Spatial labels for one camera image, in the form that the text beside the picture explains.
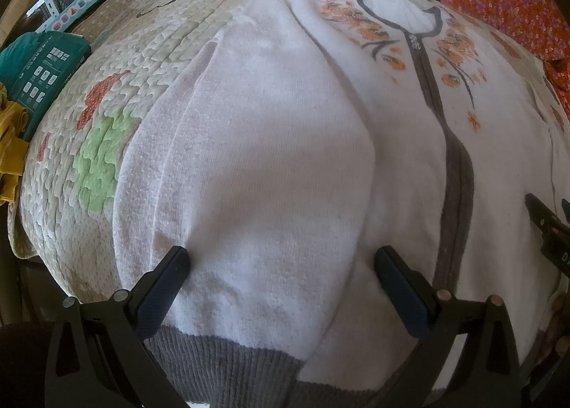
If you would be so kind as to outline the white grey-trimmed floral cardigan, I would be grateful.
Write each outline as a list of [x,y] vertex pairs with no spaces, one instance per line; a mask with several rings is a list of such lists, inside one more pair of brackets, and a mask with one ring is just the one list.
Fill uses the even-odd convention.
[[192,270],[149,348],[209,407],[358,407],[415,347],[373,270],[506,303],[533,363],[566,281],[525,196],[569,196],[569,122],[541,63],[423,0],[248,0],[126,148],[114,252],[133,286]]

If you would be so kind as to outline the quilted heart-pattern bedspread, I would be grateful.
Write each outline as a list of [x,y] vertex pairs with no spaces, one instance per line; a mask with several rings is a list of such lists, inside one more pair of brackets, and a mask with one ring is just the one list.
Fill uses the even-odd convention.
[[248,0],[107,0],[79,24],[91,47],[38,124],[16,201],[15,256],[39,257],[66,294],[119,287],[112,206],[123,155],[156,100]]

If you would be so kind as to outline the mustard yellow cloth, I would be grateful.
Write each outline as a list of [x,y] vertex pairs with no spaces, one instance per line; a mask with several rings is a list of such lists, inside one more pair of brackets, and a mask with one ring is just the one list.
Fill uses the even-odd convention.
[[8,92],[1,84],[0,113],[0,175],[1,205],[15,202],[16,189],[23,174],[24,160],[29,144],[20,136],[28,122],[27,110],[8,99]]

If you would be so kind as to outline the teal printed box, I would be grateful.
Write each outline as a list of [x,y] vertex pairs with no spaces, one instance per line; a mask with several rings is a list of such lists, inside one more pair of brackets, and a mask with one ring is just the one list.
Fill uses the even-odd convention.
[[1,83],[28,121],[20,137],[29,142],[69,79],[91,54],[82,37],[47,31],[28,32],[1,51]]

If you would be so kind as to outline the light blue paint set box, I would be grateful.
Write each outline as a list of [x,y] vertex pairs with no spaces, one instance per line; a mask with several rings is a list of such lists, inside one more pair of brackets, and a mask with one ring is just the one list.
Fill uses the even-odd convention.
[[81,19],[88,10],[91,10],[96,3],[102,0],[73,0],[69,6],[58,13],[51,16],[47,21],[36,29],[36,33],[46,31],[66,32],[73,23]]

